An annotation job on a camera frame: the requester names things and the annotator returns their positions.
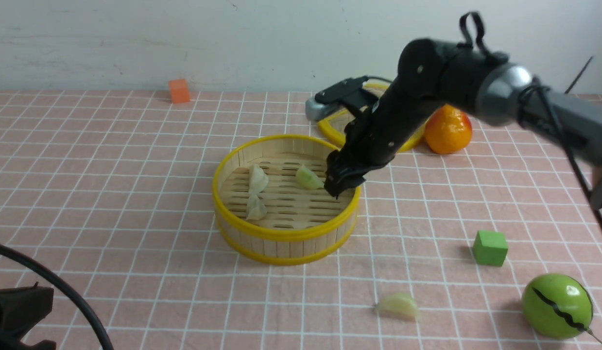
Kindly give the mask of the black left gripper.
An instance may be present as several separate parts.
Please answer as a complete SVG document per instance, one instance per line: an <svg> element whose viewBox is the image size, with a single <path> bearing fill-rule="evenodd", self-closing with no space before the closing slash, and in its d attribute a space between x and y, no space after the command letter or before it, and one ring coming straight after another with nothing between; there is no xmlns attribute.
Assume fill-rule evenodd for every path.
<svg viewBox="0 0 602 350"><path fill-rule="evenodd" d="M55 342L22 342L53 308L54 289L45 286L0 289L0 350L54 350Z"/></svg>

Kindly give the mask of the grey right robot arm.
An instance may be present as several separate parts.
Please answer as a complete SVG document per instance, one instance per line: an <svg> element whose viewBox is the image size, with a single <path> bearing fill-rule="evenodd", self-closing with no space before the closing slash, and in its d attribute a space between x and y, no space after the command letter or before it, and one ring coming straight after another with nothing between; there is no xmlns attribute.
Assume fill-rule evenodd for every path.
<svg viewBox="0 0 602 350"><path fill-rule="evenodd" d="M385 168L398 150L445 105L495 127L516 123L561 147L602 228L602 107L544 86L506 53L490 51L480 14L459 20L461 42L419 38L400 54L397 76L380 97L364 89L368 76L347 78L306 103L319 121L339 108L353 120L326 159L325 190L338 197Z"/></svg>

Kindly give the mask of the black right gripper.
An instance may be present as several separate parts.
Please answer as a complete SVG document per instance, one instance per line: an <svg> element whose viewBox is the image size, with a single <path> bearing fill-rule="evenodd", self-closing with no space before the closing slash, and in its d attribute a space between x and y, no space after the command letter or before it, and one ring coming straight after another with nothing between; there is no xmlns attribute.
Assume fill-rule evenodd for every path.
<svg viewBox="0 0 602 350"><path fill-rule="evenodd" d="M332 197L363 184L366 173L385 168L397 151L445 101L390 87L349 128L344 146L327 158L325 190Z"/></svg>

